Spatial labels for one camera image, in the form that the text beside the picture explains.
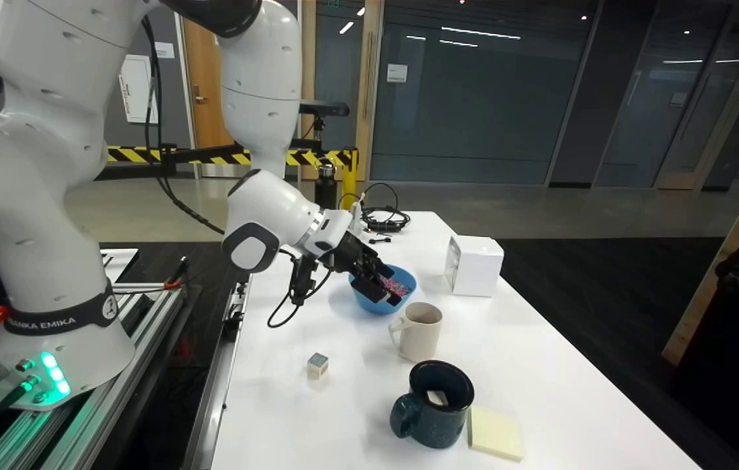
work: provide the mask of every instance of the tabletop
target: tabletop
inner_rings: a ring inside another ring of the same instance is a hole
[[[392,316],[359,314],[345,275],[291,324],[267,330],[290,279],[290,262],[278,257],[248,287],[210,467],[696,467],[507,283],[491,298],[452,296],[442,277],[452,235],[435,215],[413,213],[405,232],[376,252],[418,277],[413,300],[443,312],[435,358],[472,378],[474,405],[512,416],[524,448],[519,462],[472,453],[466,436],[435,453],[392,435],[389,410],[408,392],[413,363],[389,341]],[[329,358],[323,382],[304,376],[312,352]]]

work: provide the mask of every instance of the black mug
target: black mug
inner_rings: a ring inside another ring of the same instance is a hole
[[[395,436],[413,436],[430,450],[452,448],[474,397],[466,373],[452,363],[422,360],[410,371],[410,389],[392,407]]]

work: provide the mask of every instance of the yellow sticky note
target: yellow sticky note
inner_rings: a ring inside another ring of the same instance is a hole
[[[470,407],[470,448],[485,455],[495,455],[500,459],[522,459],[522,440],[517,425],[495,410]]]

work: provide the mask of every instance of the white box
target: white box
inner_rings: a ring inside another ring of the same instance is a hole
[[[494,239],[448,239],[443,277],[453,296],[494,296],[503,252]]]

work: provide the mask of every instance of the blue bowl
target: blue bowl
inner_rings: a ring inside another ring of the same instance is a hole
[[[389,265],[389,269],[395,273],[392,279],[405,291],[402,300],[396,307],[387,303],[387,300],[367,300],[362,292],[351,291],[351,296],[358,298],[358,307],[370,314],[370,316],[392,316],[402,308],[402,303],[418,291],[418,279],[405,273],[402,266]]]

